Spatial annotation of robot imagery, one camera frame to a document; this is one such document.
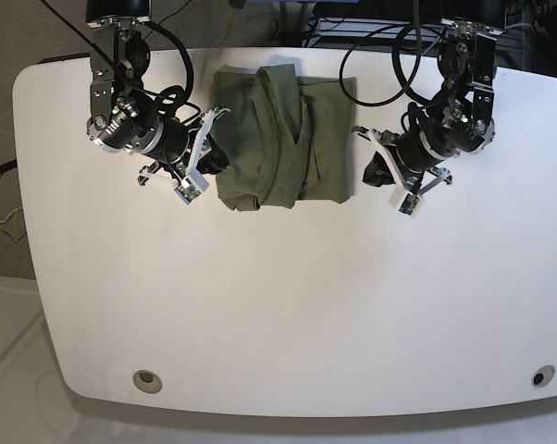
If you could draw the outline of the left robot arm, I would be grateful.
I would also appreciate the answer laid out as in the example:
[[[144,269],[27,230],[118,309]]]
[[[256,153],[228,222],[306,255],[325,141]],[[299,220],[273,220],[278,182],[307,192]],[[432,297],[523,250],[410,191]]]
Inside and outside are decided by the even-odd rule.
[[[452,173],[443,163],[459,154],[475,154],[495,136],[493,106],[497,40],[488,23],[445,6],[451,32],[440,34],[437,68],[442,77],[439,91],[426,98],[413,88],[423,58],[421,4],[413,1],[409,18],[395,25],[391,66],[398,91],[383,100],[367,102],[347,86],[340,89],[353,104],[366,108],[391,105],[407,96],[401,117],[402,132],[353,128],[371,142],[374,154],[363,173],[366,185],[396,186],[419,197],[439,184],[452,184]]]

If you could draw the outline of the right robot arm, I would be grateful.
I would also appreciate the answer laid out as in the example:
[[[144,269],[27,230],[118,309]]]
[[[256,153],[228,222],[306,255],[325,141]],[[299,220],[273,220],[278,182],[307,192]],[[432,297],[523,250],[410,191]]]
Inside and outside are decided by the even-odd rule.
[[[151,164],[140,171],[144,185],[157,172],[167,172],[178,187],[196,174],[217,175],[229,166],[227,156],[205,126],[201,111],[185,121],[177,112],[190,105],[194,68],[187,48],[172,32],[151,21],[148,1],[90,1],[86,23],[94,30],[91,44],[90,140],[109,153],[140,154]],[[151,61],[139,26],[168,40],[185,67],[183,85],[148,92],[142,77]]]

